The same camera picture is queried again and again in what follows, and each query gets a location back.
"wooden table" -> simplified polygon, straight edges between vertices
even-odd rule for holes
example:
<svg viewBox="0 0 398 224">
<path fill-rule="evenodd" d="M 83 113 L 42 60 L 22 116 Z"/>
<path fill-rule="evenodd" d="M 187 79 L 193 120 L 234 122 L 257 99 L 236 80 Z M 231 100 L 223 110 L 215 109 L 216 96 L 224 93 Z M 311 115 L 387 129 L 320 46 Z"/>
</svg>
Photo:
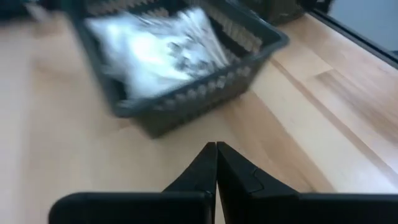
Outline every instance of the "wooden table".
<svg viewBox="0 0 398 224">
<path fill-rule="evenodd" d="M 110 115 L 57 18 L 0 28 L 0 223 L 45 223 L 77 191 L 160 191 L 208 141 L 302 192 L 398 191 L 398 71 L 316 19 L 281 27 L 290 45 L 251 91 L 151 140 Z"/>
</svg>

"wood grain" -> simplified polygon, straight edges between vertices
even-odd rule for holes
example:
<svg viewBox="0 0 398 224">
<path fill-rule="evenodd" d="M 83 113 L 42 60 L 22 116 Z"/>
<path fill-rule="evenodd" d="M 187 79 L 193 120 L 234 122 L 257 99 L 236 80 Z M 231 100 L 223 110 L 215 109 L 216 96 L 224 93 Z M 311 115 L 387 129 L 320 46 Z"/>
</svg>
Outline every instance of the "wood grain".
<svg viewBox="0 0 398 224">
<path fill-rule="evenodd" d="M 0 27 L 0 223 L 45 223 L 76 191 L 160 191 L 226 141 L 302 192 L 397 192 L 398 71 L 316 19 L 251 90 L 160 139 L 109 113 L 63 15 Z M 220 200 L 217 223 L 223 223 Z"/>
</svg>

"light wood countertop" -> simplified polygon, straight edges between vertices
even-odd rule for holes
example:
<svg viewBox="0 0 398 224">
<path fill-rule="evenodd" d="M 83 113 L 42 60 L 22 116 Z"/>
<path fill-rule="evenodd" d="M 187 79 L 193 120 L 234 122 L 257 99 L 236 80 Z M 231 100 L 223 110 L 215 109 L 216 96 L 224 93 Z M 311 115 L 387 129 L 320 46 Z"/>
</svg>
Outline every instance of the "light wood countertop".
<svg viewBox="0 0 398 224">
<path fill-rule="evenodd" d="M 290 45 L 249 92 L 153 140 L 110 115 L 58 18 L 0 27 L 0 223 L 46 223 L 77 191 L 161 191 L 208 141 L 301 192 L 398 192 L 398 71 L 316 19 L 280 27 Z"/>
</svg>

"wooden surface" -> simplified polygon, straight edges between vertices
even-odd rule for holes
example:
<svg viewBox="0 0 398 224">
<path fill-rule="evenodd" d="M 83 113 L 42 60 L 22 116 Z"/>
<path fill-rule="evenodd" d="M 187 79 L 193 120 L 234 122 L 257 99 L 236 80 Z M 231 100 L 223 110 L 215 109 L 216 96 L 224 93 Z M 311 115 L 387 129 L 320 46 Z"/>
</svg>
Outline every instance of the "wooden surface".
<svg viewBox="0 0 398 224">
<path fill-rule="evenodd" d="M 251 91 L 157 140 L 109 114 L 54 23 L 0 28 L 0 223 L 45 223 L 77 191 L 160 191 L 208 141 L 301 192 L 397 192 L 398 71 L 310 16 L 280 27 L 290 45 Z"/>
</svg>

